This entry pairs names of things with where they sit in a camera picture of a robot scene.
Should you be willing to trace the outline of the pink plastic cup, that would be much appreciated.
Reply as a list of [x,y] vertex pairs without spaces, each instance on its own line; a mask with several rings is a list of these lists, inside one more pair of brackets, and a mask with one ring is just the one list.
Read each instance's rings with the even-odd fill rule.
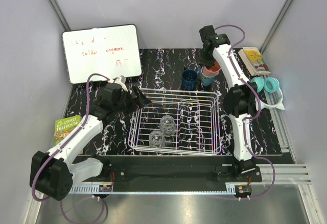
[[202,73],[206,77],[214,77],[220,70],[221,67],[217,61],[215,61],[212,67],[208,67],[208,66],[202,67]]

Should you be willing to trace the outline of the dark blue mug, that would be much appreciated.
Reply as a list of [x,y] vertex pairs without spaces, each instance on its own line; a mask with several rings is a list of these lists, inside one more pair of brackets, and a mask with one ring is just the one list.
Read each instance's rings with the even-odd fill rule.
[[198,74],[191,69],[185,69],[181,76],[181,85],[184,90],[193,91],[196,89]]

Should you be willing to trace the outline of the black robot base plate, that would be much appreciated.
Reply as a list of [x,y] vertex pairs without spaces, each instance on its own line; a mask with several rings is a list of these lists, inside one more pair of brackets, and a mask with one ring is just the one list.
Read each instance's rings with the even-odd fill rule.
[[232,156],[103,156],[111,163],[114,192],[218,192],[225,183],[260,183],[268,166],[241,174]]

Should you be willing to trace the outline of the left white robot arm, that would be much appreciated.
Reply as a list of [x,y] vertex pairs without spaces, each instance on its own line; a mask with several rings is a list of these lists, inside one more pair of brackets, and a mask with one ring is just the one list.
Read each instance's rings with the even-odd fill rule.
[[76,184],[90,178],[107,180],[111,176],[109,160],[95,155],[79,163],[74,160],[116,114],[130,114],[150,104],[136,86],[124,89],[121,84],[107,84],[101,88],[96,101],[87,107],[86,115],[68,136],[47,152],[37,151],[32,157],[30,187],[33,198],[42,200],[36,196],[39,191],[61,201]]

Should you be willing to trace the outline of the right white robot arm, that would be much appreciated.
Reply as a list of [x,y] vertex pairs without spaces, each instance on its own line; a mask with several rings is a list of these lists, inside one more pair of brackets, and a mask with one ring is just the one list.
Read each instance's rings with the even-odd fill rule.
[[223,109],[232,123],[234,139],[232,175],[244,181],[255,171],[256,164],[251,147],[250,120],[259,116],[255,106],[258,99],[257,85],[251,83],[233,54],[233,46],[226,34],[217,34],[212,25],[199,30],[203,43],[202,66],[213,67],[218,63],[227,84],[228,93],[223,98]]

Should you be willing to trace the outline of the light blue mug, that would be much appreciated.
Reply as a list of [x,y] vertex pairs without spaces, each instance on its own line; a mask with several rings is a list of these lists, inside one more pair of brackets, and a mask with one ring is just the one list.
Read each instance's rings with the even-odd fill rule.
[[205,66],[201,65],[198,66],[198,70],[202,85],[204,87],[210,86],[214,82],[217,72],[211,72]]

